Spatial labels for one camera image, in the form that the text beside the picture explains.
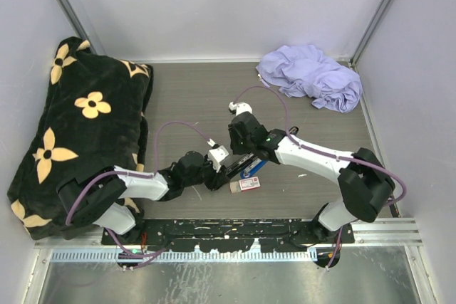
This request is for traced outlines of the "blue stapler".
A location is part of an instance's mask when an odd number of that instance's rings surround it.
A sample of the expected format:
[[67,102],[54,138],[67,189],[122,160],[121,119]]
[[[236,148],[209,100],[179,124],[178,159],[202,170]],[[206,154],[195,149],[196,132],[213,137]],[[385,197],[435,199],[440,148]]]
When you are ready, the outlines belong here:
[[251,164],[240,172],[242,179],[253,177],[265,164],[267,160],[255,159]]

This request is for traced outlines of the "red white staple box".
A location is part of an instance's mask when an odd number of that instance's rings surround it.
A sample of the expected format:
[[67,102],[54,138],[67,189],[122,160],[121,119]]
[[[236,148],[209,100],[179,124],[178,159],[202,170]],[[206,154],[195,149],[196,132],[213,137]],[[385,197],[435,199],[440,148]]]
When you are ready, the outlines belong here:
[[258,177],[250,177],[250,178],[240,179],[239,181],[236,181],[236,182],[231,182],[229,185],[229,189],[232,194],[238,194],[238,193],[258,189],[260,186],[261,186],[261,184],[260,184]]

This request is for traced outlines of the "black stapler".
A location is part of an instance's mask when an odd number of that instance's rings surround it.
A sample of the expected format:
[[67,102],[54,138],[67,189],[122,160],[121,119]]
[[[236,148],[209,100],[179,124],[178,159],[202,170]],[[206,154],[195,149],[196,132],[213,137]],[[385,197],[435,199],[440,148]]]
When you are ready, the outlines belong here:
[[[286,133],[284,130],[280,130],[280,141],[282,141],[286,136]],[[229,178],[232,178],[236,174],[240,174],[240,172],[247,167],[249,164],[251,164],[255,159],[260,159],[256,156],[254,156],[252,153],[249,154],[243,154],[236,162],[231,164],[228,167],[227,171],[227,176]]]

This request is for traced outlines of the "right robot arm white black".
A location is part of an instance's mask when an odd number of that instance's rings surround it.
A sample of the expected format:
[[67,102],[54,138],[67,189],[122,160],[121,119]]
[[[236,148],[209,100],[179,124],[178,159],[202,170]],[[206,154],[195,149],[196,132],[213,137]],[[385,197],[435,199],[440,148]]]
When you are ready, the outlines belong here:
[[311,221],[315,239],[327,243],[338,230],[354,221],[374,222],[392,196],[395,184],[375,154],[327,149],[300,140],[288,130],[267,130],[253,114],[243,112],[228,125],[234,154],[298,167],[339,186],[341,198],[323,205]]

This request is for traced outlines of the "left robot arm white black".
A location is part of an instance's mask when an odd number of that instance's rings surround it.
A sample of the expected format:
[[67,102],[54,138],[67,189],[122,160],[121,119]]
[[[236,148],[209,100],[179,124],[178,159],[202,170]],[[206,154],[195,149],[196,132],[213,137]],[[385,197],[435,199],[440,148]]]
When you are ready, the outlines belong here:
[[94,224],[114,231],[126,244],[137,243],[143,228],[131,210],[120,203],[122,200],[170,201],[188,187],[206,184],[217,188],[224,177],[222,163],[228,156],[228,151],[219,146],[205,156],[190,151],[157,172],[104,167],[101,162],[84,167],[57,186],[58,198],[67,213],[66,225],[80,228]]

